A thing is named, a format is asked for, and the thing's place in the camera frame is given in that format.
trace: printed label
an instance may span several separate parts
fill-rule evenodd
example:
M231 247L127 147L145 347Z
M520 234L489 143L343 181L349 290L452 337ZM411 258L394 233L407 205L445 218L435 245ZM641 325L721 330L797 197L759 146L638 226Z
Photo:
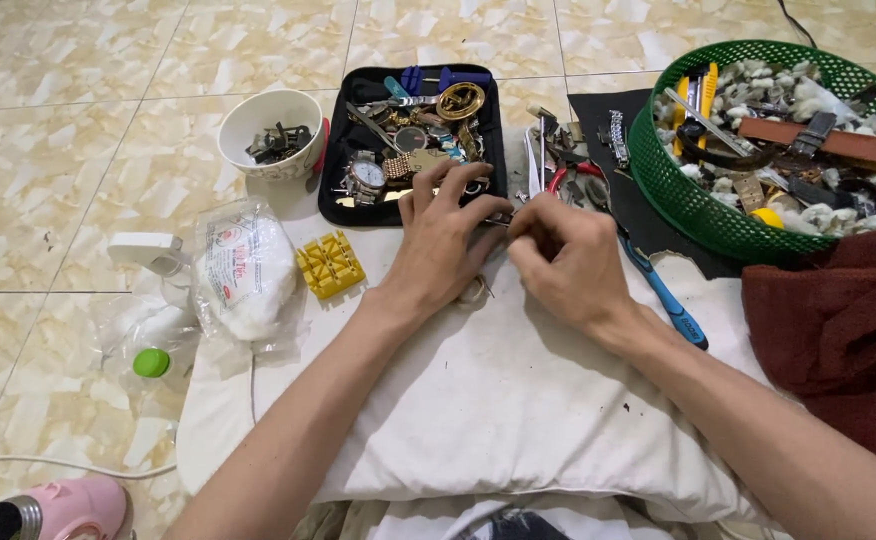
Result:
M221 313L262 294L258 227L258 213L252 209L207 224L204 273L221 302Z

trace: black tray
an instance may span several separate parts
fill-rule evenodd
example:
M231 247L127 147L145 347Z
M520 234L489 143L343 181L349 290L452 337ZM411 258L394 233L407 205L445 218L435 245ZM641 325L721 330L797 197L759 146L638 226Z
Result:
M445 65L423 65L426 70L441 70L467 73L491 73L480 65L470 63L453 63ZM324 219L335 225L346 227L398 227L402 225L402 216L398 212L397 201L380 202L374 205L348 207L335 201L343 195L334 193L345 176L348 160L358 150L374 150L381 153L384 142L378 140L371 129L348 119L348 109L345 104L355 95L360 94L358 103L388 99L391 94L382 84L389 75L401 80L403 68L390 67L360 67L341 81L341 90L334 103L334 114L331 116L331 127L327 138L327 151L324 153L324 166L321 181L318 185L318 210ZM477 113L478 134L485 145L484 161L494 166L491 182L486 193L498 197L508 196L508 174L504 164L504 142L502 139L502 113L499 110L498 85L495 79L485 90L485 103ZM461 203L465 204L478 195L465 195Z

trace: white bowl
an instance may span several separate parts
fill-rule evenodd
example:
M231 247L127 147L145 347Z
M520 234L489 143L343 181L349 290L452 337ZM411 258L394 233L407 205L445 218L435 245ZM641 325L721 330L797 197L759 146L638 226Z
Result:
M314 134L298 153L272 163L257 165L245 152L266 128L281 122L285 128L307 126ZM218 130L218 152L239 171L270 182L306 180L325 149L325 129L321 105L305 92L291 89L270 90L252 96L236 106Z

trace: cotton wool bag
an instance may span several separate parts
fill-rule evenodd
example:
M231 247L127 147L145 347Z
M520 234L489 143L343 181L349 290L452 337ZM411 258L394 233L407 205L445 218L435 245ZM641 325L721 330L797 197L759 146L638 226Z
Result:
M249 197L202 212L195 233L202 251L192 266L194 300L204 332L223 326L239 341L279 335L299 270L268 202Z

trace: hand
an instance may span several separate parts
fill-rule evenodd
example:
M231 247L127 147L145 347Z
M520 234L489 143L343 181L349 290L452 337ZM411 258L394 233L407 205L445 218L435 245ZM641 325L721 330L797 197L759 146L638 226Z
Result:
M540 193L515 214L508 235L508 256L524 286L556 317L613 352L642 324L611 216Z
M468 249L481 220L494 213L511 214L507 199L481 195L459 207L468 182L488 176L487 163L459 165L449 159L412 179L412 192L397 201L404 240L391 270L376 287L379 298L412 320L424 322L461 294L481 270L488 255L505 238L504 227L490 228ZM438 194L432 189L441 184Z

